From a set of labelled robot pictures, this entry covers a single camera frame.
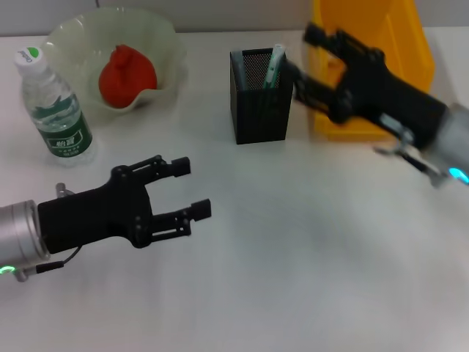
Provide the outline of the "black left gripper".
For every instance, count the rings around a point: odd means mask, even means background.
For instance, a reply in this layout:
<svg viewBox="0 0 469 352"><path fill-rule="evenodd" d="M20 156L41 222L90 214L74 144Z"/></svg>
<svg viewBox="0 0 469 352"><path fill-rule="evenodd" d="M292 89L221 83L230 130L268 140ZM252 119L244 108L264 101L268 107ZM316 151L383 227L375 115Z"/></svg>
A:
<svg viewBox="0 0 469 352"><path fill-rule="evenodd" d="M188 157L167 162L161 155L112 169L109 181L37 206L47 250L57 254L110 237L122 237L137 249L157 241L191 235L191 221L212 215L209 199L154 215L146 184L191 173Z"/></svg>

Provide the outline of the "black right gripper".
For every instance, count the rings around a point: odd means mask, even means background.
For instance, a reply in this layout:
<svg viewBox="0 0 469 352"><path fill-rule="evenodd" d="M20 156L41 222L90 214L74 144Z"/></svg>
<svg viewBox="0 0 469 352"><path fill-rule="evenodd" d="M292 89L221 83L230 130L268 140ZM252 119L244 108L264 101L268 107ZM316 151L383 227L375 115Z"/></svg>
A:
<svg viewBox="0 0 469 352"><path fill-rule="evenodd" d="M342 30L327 34L314 23L306 27L303 40L339 58L346 70L337 86L331 87L286 62L285 73L298 102L326 114L336 124L362 117L390 132L380 121L387 114L413 133L413 145L418 149L434 141L448 106L395 76L380 49L370 48Z"/></svg>

